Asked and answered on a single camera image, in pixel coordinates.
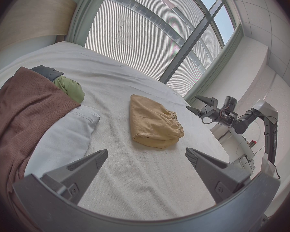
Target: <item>dark gray cloth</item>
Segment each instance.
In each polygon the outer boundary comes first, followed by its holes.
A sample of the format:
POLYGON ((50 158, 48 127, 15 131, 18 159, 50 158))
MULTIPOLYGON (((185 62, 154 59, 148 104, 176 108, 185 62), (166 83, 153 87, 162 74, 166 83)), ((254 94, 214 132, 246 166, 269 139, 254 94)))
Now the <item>dark gray cloth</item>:
POLYGON ((41 74, 42 76, 45 76, 47 79, 49 79, 50 81, 54 81, 57 77, 63 75, 63 72, 59 72, 57 70, 55 70, 54 68, 50 68, 50 67, 45 67, 43 65, 39 65, 37 67, 32 68, 31 70, 33 70, 34 72, 37 72, 39 74, 41 74))

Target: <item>bed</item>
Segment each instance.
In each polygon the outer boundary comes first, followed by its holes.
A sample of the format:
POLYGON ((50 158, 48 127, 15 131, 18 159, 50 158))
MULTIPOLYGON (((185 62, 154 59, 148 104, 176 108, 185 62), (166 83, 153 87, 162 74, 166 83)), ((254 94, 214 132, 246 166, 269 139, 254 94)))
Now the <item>bed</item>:
POLYGON ((187 103, 176 91, 130 66, 69 42, 15 60, 0 71, 0 88, 19 67, 38 65, 56 68, 79 82, 85 92, 82 105, 101 111, 86 155, 108 149, 108 159, 79 206, 116 218, 160 220, 215 205, 185 150, 195 148, 225 162, 228 154, 201 120, 186 109, 187 103), (133 141, 129 121, 132 94, 177 112, 185 136, 165 150, 133 141))

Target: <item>ceiling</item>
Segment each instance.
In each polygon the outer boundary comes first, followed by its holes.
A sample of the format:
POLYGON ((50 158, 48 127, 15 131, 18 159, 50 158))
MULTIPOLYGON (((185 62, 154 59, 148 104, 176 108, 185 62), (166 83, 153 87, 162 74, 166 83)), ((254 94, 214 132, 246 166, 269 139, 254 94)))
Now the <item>ceiling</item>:
POLYGON ((233 0, 244 35, 268 46, 267 64, 290 87, 290 21, 276 0, 233 0))

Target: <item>rolled green garment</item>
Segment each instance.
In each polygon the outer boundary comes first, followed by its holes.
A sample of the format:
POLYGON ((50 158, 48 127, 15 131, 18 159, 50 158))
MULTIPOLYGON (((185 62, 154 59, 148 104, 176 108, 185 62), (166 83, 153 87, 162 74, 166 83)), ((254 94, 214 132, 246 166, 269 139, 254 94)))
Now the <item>rolled green garment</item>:
POLYGON ((78 82, 61 75, 53 83, 76 102, 81 103, 84 100, 85 93, 82 90, 81 84, 78 82))

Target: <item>blue sky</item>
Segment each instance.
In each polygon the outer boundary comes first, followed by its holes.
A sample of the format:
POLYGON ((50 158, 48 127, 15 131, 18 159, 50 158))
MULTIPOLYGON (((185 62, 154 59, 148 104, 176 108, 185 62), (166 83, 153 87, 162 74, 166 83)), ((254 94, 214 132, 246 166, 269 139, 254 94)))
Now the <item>blue sky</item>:
MULTIPOLYGON (((214 2, 216 2, 216 0, 201 0, 201 1, 204 3, 204 5, 206 6, 208 10, 212 7, 214 2)), ((229 38, 231 37, 234 29, 233 29, 230 17, 227 13, 227 10, 225 9, 224 6, 219 10, 219 12, 214 18, 214 21, 217 24, 217 27, 224 41, 224 44, 226 44, 229 38)))

